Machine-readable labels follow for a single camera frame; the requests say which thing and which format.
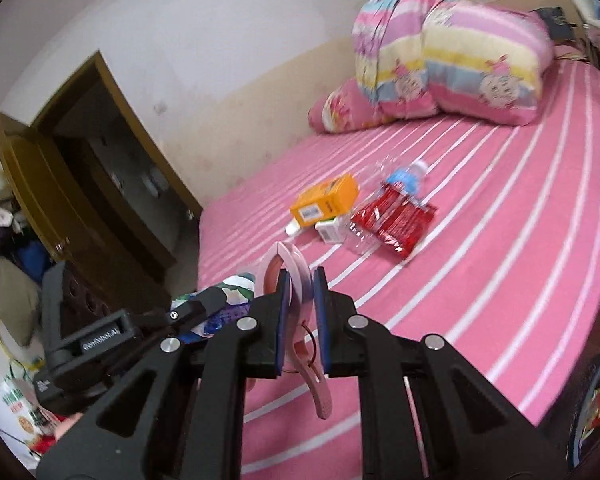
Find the blue white plastic bag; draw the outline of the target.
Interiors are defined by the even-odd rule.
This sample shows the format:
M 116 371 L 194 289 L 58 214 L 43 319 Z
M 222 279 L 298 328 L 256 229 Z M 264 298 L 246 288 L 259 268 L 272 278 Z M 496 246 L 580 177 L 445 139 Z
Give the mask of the blue white plastic bag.
M 172 310 L 187 301 L 196 300 L 199 296 L 204 299 L 212 299 L 211 314 L 208 314 L 204 320 L 187 332 L 181 332 L 178 339 L 183 344 L 193 344 L 209 339 L 222 330 L 225 325 L 246 316 L 254 298 L 255 282 L 256 278 L 250 272 L 233 274 L 200 292 L 188 292 L 173 299 Z

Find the pink plastic clip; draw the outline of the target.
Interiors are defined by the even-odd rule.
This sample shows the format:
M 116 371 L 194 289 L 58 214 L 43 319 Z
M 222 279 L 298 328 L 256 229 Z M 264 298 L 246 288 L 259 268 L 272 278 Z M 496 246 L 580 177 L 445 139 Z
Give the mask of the pink plastic clip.
M 279 374 L 300 375 L 311 393 L 317 417 L 329 419 L 332 394 L 321 365 L 317 363 L 317 342 L 309 330 L 314 307 L 313 280 L 309 265 L 300 250 L 290 243 L 276 242 L 260 259 L 254 270 L 256 298 L 276 291 L 279 272 L 289 278 L 287 298 L 276 333 Z

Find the clear plastic water bottle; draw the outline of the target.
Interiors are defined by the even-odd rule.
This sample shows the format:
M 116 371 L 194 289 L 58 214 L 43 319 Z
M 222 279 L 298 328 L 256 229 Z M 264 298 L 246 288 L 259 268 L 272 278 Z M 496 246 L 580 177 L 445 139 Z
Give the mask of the clear plastic water bottle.
M 363 184 L 363 198 L 347 218 L 344 244 L 360 255 L 379 249 L 405 260 L 429 230 L 437 208 L 422 199 L 429 172 L 423 160 L 378 162 Z

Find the brown wooden door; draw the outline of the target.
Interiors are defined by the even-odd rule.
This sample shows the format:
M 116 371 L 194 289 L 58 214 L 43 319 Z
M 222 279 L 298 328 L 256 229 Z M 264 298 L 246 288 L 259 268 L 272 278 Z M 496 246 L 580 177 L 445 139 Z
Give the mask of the brown wooden door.
M 50 255 L 111 309 L 169 307 L 164 280 L 186 214 L 202 208 L 100 52 L 26 125 L 0 110 L 0 162 Z

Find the pink striped bed sheet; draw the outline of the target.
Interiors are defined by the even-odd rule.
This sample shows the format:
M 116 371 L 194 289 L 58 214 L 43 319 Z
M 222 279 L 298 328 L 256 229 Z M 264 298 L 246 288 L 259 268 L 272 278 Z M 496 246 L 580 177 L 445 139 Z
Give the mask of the pink striped bed sheet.
M 200 224 L 198 284 L 257 262 L 285 237 L 305 188 L 422 160 L 422 197 L 436 207 L 411 260 L 360 255 L 312 231 L 296 244 L 330 288 L 393 333 L 438 333 L 539 422 L 564 388 L 600 307 L 600 71 L 560 61 L 548 109 L 533 124 L 494 126 L 439 116 L 309 136 L 209 205 Z

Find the small white green box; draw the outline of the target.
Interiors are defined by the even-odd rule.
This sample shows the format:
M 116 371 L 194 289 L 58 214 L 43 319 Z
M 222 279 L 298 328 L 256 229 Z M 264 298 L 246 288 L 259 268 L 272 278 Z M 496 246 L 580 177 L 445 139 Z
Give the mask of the small white green box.
M 349 233 L 349 220 L 349 216 L 343 214 L 342 216 L 316 222 L 314 228 L 324 243 L 342 244 Z

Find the orange cardboard box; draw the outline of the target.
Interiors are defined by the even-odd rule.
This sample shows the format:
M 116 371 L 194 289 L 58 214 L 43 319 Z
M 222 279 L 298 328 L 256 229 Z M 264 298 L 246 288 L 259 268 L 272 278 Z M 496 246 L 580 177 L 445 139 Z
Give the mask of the orange cardboard box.
M 298 195 L 290 206 L 292 217 L 285 228 L 294 237 L 317 222 L 330 220 L 349 212 L 358 199 L 358 181 L 352 174 L 317 183 Z

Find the pink floral pillow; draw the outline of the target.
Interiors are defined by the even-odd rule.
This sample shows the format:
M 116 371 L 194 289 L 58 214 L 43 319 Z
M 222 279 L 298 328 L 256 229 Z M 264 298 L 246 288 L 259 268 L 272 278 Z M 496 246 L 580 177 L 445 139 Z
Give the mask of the pink floral pillow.
M 340 134 L 381 127 L 394 122 L 394 118 L 373 105 L 356 80 L 350 78 L 312 106 L 308 122 L 317 133 Z

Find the striped cartoon sheep quilt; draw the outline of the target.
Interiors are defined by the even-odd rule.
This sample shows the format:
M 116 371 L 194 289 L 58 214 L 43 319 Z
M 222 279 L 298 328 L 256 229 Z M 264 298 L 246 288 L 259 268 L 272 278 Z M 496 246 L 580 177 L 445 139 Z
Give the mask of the striped cartoon sheep quilt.
M 535 13 L 470 0 L 367 1 L 352 40 L 358 88 L 396 119 L 447 112 L 527 125 L 554 58 Z

